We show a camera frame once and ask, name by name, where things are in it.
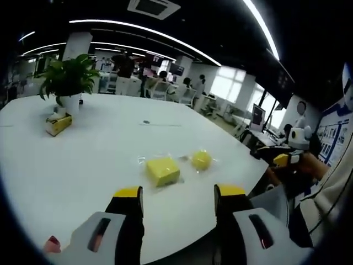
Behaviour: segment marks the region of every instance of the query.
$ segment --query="ceiling light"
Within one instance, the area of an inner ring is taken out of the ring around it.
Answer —
[[[92,41],[91,43],[92,43],[92,44],[103,44],[103,45],[121,46],[121,47],[125,47],[125,48],[130,48],[130,49],[145,51],[145,52],[150,53],[150,54],[153,54],[153,55],[157,55],[157,56],[160,56],[160,57],[168,58],[168,59],[170,59],[170,60],[172,60],[172,61],[176,61],[176,59],[171,58],[171,57],[169,57],[169,56],[166,56],[166,55],[163,55],[163,54],[158,54],[158,53],[156,53],[156,52],[149,51],[149,50],[145,50],[145,49],[141,49],[141,48],[137,48],[137,47],[127,46],[127,45],[121,45],[121,44],[115,44],[115,43],[100,43],[100,42],[97,42],[97,41]]]
[[[84,22],[97,22],[97,23],[110,23],[110,24],[118,24],[118,25],[124,25],[124,26],[128,26],[128,27],[133,27],[133,28],[137,28],[137,29],[142,29],[142,30],[146,30],[149,31],[151,33],[155,33],[158,34],[160,36],[163,36],[169,40],[175,41],[176,43],[179,43],[181,45],[184,45],[185,47],[188,47],[189,49],[192,49],[193,51],[197,52],[198,54],[202,55],[203,57],[209,59],[210,61],[214,62],[217,66],[222,66],[219,62],[217,62],[215,59],[209,57],[207,54],[204,54],[202,51],[199,51],[198,49],[190,46],[189,44],[186,44],[184,42],[182,42],[181,40],[178,40],[174,37],[171,37],[167,34],[158,32],[156,30],[153,29],[149,29],[149,28],[145,28],[139,25],[134,25],[134,24],[130,24],[130,23],[125,23],[125,22],[120,22],[120,21],[112,21],[112,20],[102,20],[102,19],[82,19],[82,20],[72,20],[69,23],[84,23]]]
[[[253,14],[253,16],[255,17],[255,19],[258,21],[261,29],[263,30],[263,33],[265,34],[265,37],[267,38],[267,41],[271,47],[271,51],[274,55],[274,57],[277,60],[280,60],[280,57],[278,55],[276,46],[275,46],[275,42],[269,32],[269,29],[267,28],[262,16],[260,15],[259,11],[256,9],[255,5],[253,4],[253,2],[251,0],[243,0],[243,2],[247,5],[247,7],[250,9],[251,13]]]
[[[57,46],[57,45],[63,45],[63,44],[66,44],[66,43],[56,43],[56,44],[46,45],[46,46],[43,46],[43,47],[35,48],[35,49],[33,49],[33,50],[30,50],[30,51],[26,51],[26,52],[24,52],[22,55],[26,55],[26,54],[29,54],[30,52],[33,52],[33,51],[36,51],[36,50],[40,50],[40,49],[44,49],[44,48],[47,48],[47,47],[52,47],[52,46]]]
[[[29,37],[30,35],[32,35],[32,34],[34,34],[35,33],[35,31],[32,31],[32,32],[30,32],[30,33],[28,33],[27,35],[24,35],[21,39],[19,39],[18,41],[22,41],[22,40],[24,40],[25,38],[27,38],[27,37]]]
[[[143,54],[136,54],[136,53],[132,53],[133,55],[137,55],[137,56],[141,56],[141,57],[146,57],[145,55],[143,55]]]
[[[103,51],[116,51],[121,52],[120,50],[113,50],[113,49],[105,49],[105,48],[95,48],[96,50],[103,50]]]
[[[59,49],[49,50],[49,51],[43,51],[43,52],[40,52],[39,54],[46,54],[47,52],[58,51],[58,50],[59,50]]]

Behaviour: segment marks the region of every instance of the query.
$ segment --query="yellow sponge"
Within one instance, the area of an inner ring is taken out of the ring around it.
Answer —
[[[177,182],[180,175],[179,167],[170,157],[147,161],[146,170],[157,187]]]
[[[197,170],[206,170],[211,164],[211,156],[206,151],[194,153],[191,163]]]

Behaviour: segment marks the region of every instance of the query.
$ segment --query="office floor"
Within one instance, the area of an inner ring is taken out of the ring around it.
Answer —
[[[227,123],[222,117],[217,116],[215,119],[212,116],[207,116],[207,118],[216,124],[217,126],[221,127],[224,131],[229,134],[232,134],[232,130],[236,127],[235,125]]]

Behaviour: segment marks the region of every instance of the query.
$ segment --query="black ceiling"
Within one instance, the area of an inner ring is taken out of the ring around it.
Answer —
[[[338,100],[341,97],[339,75],[344,61],[352,54],[348,41],[353,20],[349,19],[348,2],[252,1],[263,16],[280,61],[295,84],[288,81],[285,88],[279,85],[279,77],[290,78],[268,52],[270,46],[265,35],[242,0],[173,0],[181,8],[165,20],[127,11],[129,0],[90,3],[52,0],[18,4],[13,21],[18,23],[17,38],[33,30],[36,34],[26,38],[24,43],[17,43],[17,50],[21,54],[66,41],[68,34],[75,30],[113,29],[120,32],[91,31],[93,41],[141,47],[171,57],[186,53],[214,65],[187,47],[143,30],[102,23],[68,23],[72,19],[117,20],[163,32],[201,50],[222,65],[246,69],[284,104],[292,92],[319,109]]]

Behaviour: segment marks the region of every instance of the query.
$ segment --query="desk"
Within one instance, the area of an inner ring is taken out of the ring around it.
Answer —
[[[263,132],[249,130],[249,133],[252,134],[264,146],[276,146],[277,145],[275,140],[271,139],[269,136],[267,136]]]
[[[44,130],[53,97],[16,99],[0,112],[3,185],[17,220],[37,247],[51,235],[67,246],[72,231],[94,212],[104,211],[117,189],[142,185],[141,264],[156,261],[215,227],[215,183],[237,184],[249,193],[268,166],[182,104],[104,94],[82,98],[73,124],[56,137]],[[158,192],[138,164],[141,156],[180,157],[199,149],[218,162],[201,174],[187,163],[181,168],[184,183]]]
[[[232,115],[232,119],[236,122],[237,125],[241,125],[241,126],[243,125],[247,126],[251,123],[250,119],[244,119],[243,117],[236,116],[236,115]]]
[[[194,110],[196,112],[201,112],[201,110],[204,110],[204,108],[208,105],[210,100],[216,99],[202,94],[200,98],[197,99],[194,106]]]

